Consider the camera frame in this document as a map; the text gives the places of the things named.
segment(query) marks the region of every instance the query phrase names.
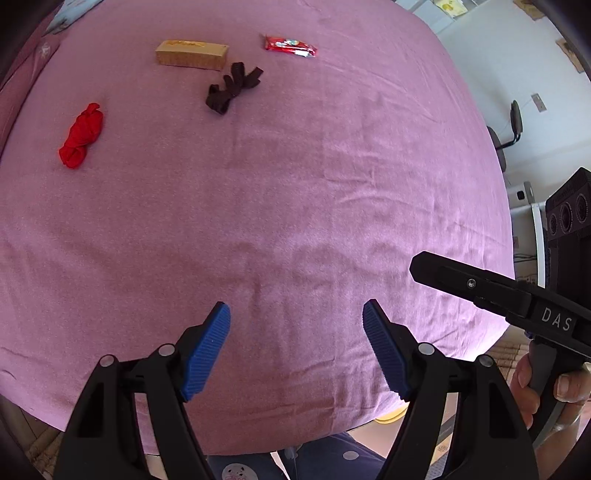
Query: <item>red snack package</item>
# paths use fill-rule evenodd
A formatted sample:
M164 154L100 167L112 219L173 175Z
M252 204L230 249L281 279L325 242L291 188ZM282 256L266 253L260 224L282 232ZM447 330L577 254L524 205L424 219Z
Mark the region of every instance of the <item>red snack package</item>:
M317 48L299 40L291 40L283 37L265 37L265 49L282 51L299 55L300 57L316 57Z

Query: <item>red cloth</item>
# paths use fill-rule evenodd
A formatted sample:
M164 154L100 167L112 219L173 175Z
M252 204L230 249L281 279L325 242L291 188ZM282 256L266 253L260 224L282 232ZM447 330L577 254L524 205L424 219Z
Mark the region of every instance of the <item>red cloth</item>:
M103 112L98 103L90 103L70 128L64 146L59 149L61 161L66 167L76 168L86 157L86 146L99 138L103 129Z

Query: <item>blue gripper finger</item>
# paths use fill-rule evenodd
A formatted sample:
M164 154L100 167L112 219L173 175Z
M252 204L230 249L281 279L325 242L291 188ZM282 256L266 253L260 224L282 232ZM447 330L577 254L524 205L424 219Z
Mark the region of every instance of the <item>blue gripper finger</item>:
M185 365L184 382L181 394L185 401L200 393L212 371L222 345L230 331L230 307L222 303L217 311L212 312L205 332L203 332L193 353L189 355Z
M411 391L407 376L407 361L392 338L388 329L389 324L390 321L377 300L370 300L363 305L365 334L390 390L397 392L404 399L408 398Z

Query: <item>person's leg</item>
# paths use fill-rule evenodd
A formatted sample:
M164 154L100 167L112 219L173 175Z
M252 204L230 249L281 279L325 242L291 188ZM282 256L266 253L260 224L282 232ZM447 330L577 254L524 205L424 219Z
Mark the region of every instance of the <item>person's leg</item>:
M279 456L291 480L375 480L384 458L348 433L303 444Z
M217 480L287 480L270 453L210 455L207 462Z

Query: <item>finger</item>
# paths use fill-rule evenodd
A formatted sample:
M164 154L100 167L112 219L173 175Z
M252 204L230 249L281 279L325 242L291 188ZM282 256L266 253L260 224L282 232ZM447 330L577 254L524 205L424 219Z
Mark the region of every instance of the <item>finger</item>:
M511 380L511 393L522 415L533 415L540 408L540 396L530 387L521 388L517 380Z
M590 394L591 374L585 369L560 375L554 384L554 396L560 401L585 402Z
M531 413L526 413L524 411L521 412L521 418L523 418L523 423L525 423L525 428L528 430L534 424L534 416Z
M530 355L526 353L517 362L515 367L515 375L521 388L525 388L531 381L531 363Z
M584 405L585 400L577 403L567 403L552 430L557 432L571 426L580 417Z

